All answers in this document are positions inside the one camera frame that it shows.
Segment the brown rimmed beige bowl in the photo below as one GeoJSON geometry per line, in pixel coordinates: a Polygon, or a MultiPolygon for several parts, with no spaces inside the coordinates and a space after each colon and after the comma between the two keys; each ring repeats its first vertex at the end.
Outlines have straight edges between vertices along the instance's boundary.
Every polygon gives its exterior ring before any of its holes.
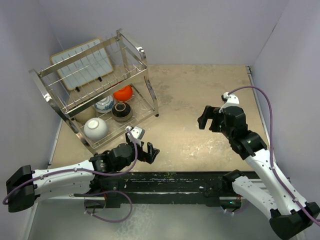
{"type": "Polygon", "coordinates": [[[112,107],[111,115],[115,121],[123,123],[132,118],[133,110],[128,103],[118,102],[112,107]]]}

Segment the white bowl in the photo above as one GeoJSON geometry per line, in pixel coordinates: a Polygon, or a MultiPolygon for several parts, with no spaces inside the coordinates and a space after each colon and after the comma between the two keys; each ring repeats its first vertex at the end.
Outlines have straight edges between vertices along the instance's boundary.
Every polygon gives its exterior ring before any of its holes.
{"type": "Polygon", "coordinates": [[[98,141],[107,136],[108,125],[104,120],[94,117],[85,123],[83,131],[90,140],[98,141]]]}

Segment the blue floral ceramic bowl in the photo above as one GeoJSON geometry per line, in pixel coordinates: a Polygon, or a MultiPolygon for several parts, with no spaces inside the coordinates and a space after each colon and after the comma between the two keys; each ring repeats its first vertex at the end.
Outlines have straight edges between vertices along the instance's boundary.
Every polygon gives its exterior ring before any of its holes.
{"type": "Polygon", "coordinates": [[[94,104],[94,108],[98,113],[105,114],[109,113],[115,105],[115,99],[112,95],[109,95],[102,100],[94,104]]]}

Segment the orange plastic bowl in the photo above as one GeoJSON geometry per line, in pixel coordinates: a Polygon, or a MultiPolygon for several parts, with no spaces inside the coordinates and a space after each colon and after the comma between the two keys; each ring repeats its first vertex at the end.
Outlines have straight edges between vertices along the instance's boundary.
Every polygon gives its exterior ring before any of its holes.
{"type": "Polygon", "coordinates": [[[130,85],[127,85],[120,90],[113,93],[113,97],[120,102],[128,101],[133,95],[133,89],[130,85]]]}

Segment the olive beige bowl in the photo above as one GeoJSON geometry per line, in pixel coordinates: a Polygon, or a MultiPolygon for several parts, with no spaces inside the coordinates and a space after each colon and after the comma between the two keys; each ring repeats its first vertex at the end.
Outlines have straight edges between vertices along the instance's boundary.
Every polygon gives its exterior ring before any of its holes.
{"type": "Polygon", "coordinates": [[[84,109],[74,116],[75,120],[84,125],[88,120],[96,117],[96,109],[92,106],[84,109]]]}

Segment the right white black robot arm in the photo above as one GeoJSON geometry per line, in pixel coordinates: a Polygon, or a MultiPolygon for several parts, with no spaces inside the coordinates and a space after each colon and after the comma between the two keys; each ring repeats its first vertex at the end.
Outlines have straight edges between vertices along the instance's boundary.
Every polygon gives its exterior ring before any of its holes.
{"type": "Polygon", "coordinates": [[[254,169],[266,187],[262,190],[254,186],[241,171],[234,170],[223,177],[223,192],[245,197],[267,217],[272,230],[282,240],[289,240],[310,227],[320,207],[299,194],[271,161],[266,143],[258,133],[248,129],[244,110],[238,106],[220,109],[207,105],[197,119],[199,129],[203,130],[208,120],[212,121],[209,130],[223,134],[232,150],[254,169]]]}

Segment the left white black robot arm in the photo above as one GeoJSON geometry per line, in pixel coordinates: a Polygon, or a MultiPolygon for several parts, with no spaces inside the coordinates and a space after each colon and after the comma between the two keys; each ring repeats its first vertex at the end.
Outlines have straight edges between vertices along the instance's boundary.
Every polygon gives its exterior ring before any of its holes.
{"type": "Polygon", "coordinates": [[[103,184],[94,179],[95,176],[124,175],[125,167],[131,170],[137,161],[152,164],[160,153],[150,142],[147,142],[147,151],[144,151],[143,141],[131,137],[129,133],[125,138],[125,143],[73,165],[37,170],[30,165],[20,167],[6,181],[7,195],[3,205],[8,207],[10,213],[17,213],[31,208],[36,202],[71,192],[88,192],[91,196],[98,196],[103,191],[103,184]]]}

